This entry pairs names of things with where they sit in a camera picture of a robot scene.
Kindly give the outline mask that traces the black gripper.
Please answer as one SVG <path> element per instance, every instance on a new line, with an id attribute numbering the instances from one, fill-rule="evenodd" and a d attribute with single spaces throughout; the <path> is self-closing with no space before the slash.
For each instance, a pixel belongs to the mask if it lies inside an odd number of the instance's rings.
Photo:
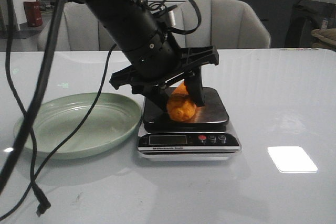
<path id="1" fill-rule="evenodd" d="M 191 100 L 197 107 L 205 105 L 203 93 L 202 69 L 207 64 L 219 64 L 218 51 L 213 46 L 199 48 L 182 48 L 181 58 L 177 65 L 164 72 L 163 66 L 158 64 L 152 67 L 145 67 L 144 73 L 136 70 L 131 65 L 112 74 L 110 84 L 119 89 L 120 86 L 130 85 L 133 94 L 141 94 L 145 99 L 145 115 L 167 113 L 167 102 L 169 95 L 165 89 L 180 80 L 184 85 Z"/>

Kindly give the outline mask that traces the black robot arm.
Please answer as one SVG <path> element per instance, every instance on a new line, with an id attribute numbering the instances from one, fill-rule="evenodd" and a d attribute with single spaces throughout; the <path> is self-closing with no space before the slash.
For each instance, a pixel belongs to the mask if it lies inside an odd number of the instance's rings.
<path id="1" fill-rule="evenodd" d="M 111 76 L 114 88 L 128 84 L 134 94 L 165 110 L 166 88 L 184 80 L 191 100 L 197 106 L 205 105 L 201 66 L 219 63 L 213 46 L 181 48 L 173 36 L 180 30 L 160 20 L 145 0 L 57 0 L 46 46 L 49 53 L 56 48 L 65 1 L 87 5 L 130 61 L 129 67 Z"/>

